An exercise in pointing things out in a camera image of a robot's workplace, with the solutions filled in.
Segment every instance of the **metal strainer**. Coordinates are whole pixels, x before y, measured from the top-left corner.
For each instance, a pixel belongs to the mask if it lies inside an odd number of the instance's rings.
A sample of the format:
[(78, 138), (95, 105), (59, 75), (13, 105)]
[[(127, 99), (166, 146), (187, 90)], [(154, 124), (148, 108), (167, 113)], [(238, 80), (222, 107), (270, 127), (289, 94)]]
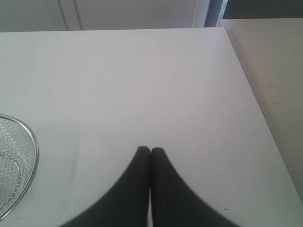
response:
[(38, 166), (35, 135), (22, 121), (0, 114), (0, 220), (22, 198)]

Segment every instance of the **white table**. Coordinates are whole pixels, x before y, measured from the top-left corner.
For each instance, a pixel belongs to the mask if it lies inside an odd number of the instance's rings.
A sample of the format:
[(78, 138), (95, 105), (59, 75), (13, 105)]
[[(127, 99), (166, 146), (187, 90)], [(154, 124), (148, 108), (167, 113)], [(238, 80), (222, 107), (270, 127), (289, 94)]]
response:
[(136, 147), (244, 227), (301, 227), (303, 206), (224, 28), (0, 34), (0, 106), (41, 150), (1, 227), (57, 227), (104, 195)]
[(303, 200), (303, 18), (222, 20)]

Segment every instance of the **cabinet door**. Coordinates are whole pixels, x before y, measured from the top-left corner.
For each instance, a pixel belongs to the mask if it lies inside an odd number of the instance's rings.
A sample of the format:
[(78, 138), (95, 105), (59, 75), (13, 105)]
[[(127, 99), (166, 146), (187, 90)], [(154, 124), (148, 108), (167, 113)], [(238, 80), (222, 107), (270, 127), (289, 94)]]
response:
[(200, 20), (195, 25), (203, 26), (209, 5), (209, 0), (59, 1), (69, 30), (192, 27), (195, 14)]
[(0, 32), (66, 30), (58, 1), (0, 0)]

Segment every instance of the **metal rim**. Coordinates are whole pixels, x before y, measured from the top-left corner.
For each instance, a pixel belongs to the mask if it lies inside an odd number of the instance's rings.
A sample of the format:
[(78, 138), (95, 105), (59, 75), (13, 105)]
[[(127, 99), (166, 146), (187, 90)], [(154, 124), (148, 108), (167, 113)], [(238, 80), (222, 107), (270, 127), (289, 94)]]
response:
[(3, 115), (3, 114), (0, 114), (0, 118), (16, 122), (16, 123), (20, 124), (28, 132), (28, 134), (30, 135), (30, 137), (32, 139), (32, 142), (34, 144), (35, 155), (36, 155), (35, 162), (34, 162), (34, 167), (33, 167), (32, 172), (30, 174), (29, 180), (26, 182), (26, 184), (25, 184), (24, 188), (22, 189), (22, 191), (21, 191), (20, 195), (18, 196), (18, 198), (7, 208), (7, 210), (3, 214), (0, 215), (0, 221), (1, 221), (2, 219), (4, 219), (8, 215), (8, 213), (20, 201), (20, 199), (24, 196), (24, 194), (27, 192), (29, 186), (31, 185), (31, 183), (32, 183), (32, 181), (34, 179), (34, 176), (35, 176), (35, 174), (37, 172), (37, 168), (38, 168), (39, 146), (38, 146), (38, 141), (37, 141), (36, 136), (34, 135), (33, 131), (24, 122), (20, 121), (17, 118), (14, 118), (14, 117), (11, 117), (11, 116), (8, 116), (8, 115)]

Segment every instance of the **wire mesh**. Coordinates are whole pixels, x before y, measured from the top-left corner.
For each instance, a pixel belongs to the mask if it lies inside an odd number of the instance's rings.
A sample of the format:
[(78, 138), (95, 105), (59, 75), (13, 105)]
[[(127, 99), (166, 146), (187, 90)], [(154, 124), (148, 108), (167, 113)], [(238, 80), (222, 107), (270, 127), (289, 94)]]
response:
[(38, 163), (35, 136), (25, 124), (0, 115), (0, 220), (23, 196)]

